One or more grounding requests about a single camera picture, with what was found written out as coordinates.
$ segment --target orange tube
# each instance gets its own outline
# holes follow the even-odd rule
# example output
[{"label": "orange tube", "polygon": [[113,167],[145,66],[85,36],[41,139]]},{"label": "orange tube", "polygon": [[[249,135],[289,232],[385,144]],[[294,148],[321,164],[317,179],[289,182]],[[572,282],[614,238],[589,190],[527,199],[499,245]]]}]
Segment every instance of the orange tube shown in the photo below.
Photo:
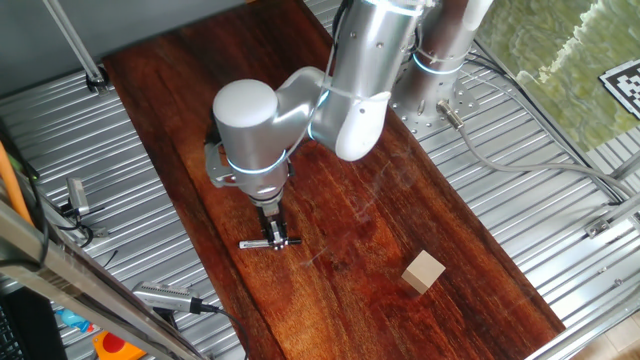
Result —
[{"label": "orange tube", "polygon": [[16,178],[16,173],[13,171],[13,167],[11,166],[11,161],[9,161],[9,156],[7,155],[4,146],[0,143],[0,177],[4,180],[4,185],[7,188],[7,193],[9,194],[9,200],[11,200],[11,205],[13,209],[20,215],[26,222],[33,226],[33,221],[31,221],[31,215],[29,215],[29,210],[27,210],[27,204],[24,202],[24,198],[22,197],[22,191],[20,190],[20,185],[18,185],[18,179]]}]

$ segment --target metal grating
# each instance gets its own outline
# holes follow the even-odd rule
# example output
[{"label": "metal grating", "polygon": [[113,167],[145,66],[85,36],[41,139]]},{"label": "metal grating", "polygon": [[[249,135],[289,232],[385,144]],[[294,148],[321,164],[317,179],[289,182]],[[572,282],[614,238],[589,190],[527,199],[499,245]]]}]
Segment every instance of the metal grating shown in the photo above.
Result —
[{"label": "metal grating", "polygon": [[[329,30],[340,1],[305,3]],[[469,64],[464,70],[525,102],[490,71]],[[574,162],[545,130],[544,117],[528,105],[535,118],[502,90],[469,77],[461,80],[480,104],[479,113],[465,119],[468,132],[490,159],[517,165]],[[218,302],[115,92],[97,98],[86,91],[84,75],[75,74],[0,101],[0,116],[42,173],[42,188],[55,202],[66,201],[64,179],[79,176],[91,203],[106,207],[87,217],[87,223],[106,226],[110,238],[96,240],[87,250],[101,263],[118,250],[107,269],[119,280],[128,287],[141,280],[193,285],[206,301]],[[640,136],[633,139],[635,147],[623,145],[629,153],[640,149]],[[557,170],[494,172],[479,166],[459,135],[439,124],[421,144],[565,325],[640,283],[640,240],[630,221],[595,239],[584,231],[613,208],[590,178]],[[615,156],[602,158],[605,171],[605,163],[619,164]],[[629,179],[629,185],[640,189],[640,177]],[[226,318],[183,315],[177,321],[199,349],[210,349],[219,359],[244,355]],[[88,335],[64,325],[60,329],[70,359],[91,358]]]},{"label": "metal grating", "polygon": [[329,34],[331,34],[333,17],[336,16],[341,2],[342,0],[304,0],[304,3],[311,9]]},{"label": "metal grating", "polygon": [[[619,135],[597,148],[589,151],[587,155],[604,171],[610,174],[613,170],[637,152],[640,151],[640,130],[633,128],[627,133]],[[640,171],[629,175],[623,183],[640,192]]]},{"label": "metal grating", "polygon": [[[207,303],[218,297],[115,91],[91,94],[75,74],[0,101],[2,118],[24,156],[40,172],[40,188],[56,204],[67,201],[65,179],[84,181],[90,204],[105,210],[83,223],[104,226],[108,239],[87,247],[127,287],[140,281],[192,286]],[[222,315],[178,314],[184,336],[217,359],[242,359],[244,350]],[[94,334],[59,323],[69,359],[92,359]]]}]

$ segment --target dark wood table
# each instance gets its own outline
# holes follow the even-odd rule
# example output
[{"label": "dark wood table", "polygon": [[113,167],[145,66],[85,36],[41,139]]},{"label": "dark wood table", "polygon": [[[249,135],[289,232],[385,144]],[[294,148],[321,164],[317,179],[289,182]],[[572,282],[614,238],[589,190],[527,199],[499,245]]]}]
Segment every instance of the dark wood table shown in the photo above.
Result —
[{"label": "dark wood table", "polygon": [[[301,1],[244,5],[104,59],[224,307],[252,359],[522,359],[562,323],[392,113],[363,160],[314,142],[293,157],[289,232],[261,238],[253,205],[204,168],[209,109],[225,84],[278,87],[323,69],[331,39]],[[421,250],[445,272],[419,296],[401,274]]]}]

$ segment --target wooden block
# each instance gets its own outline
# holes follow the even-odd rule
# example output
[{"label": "wooden block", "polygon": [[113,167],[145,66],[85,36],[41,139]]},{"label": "wooden block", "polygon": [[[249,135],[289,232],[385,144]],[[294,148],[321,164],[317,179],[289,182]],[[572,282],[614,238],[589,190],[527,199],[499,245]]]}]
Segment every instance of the wooden block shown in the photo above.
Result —
[{"label": "wooden block", "polygon": [[418,257],[409,264],[402,274],[402,278],[420,294],[424,294],[443,271],[444,266],[422,250]]}]

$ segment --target metal pipe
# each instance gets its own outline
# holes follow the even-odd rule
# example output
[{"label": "metal pipe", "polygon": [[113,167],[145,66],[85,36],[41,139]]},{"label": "metal pipe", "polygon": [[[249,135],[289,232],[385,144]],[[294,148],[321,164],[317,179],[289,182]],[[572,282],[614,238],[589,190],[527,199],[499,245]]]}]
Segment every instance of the metal pipe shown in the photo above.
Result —
[{"label": "metal pipe", "polygon": [[105,80],[100,73],[100,69],[98,69],[98,65],[96,65],[96,63],[93,61],[93,58],[82,43],[80,36],[78,36],[78,33],[69,21],[67,14],[62,9],[62,6],[58,2],[58,0],[42,1],[49,10],[49,13],[51,13],[51,17],[53,17],[53,20],[55,20],[56,24],[58,24],[60,31],[67,39],[69,46],[71,46],[71,49],[73,49],[73,52],[78,57],[78,60],[82,64],[82,67],[87,72],[89,80],[91,80],[92,82],[104,83]]}]

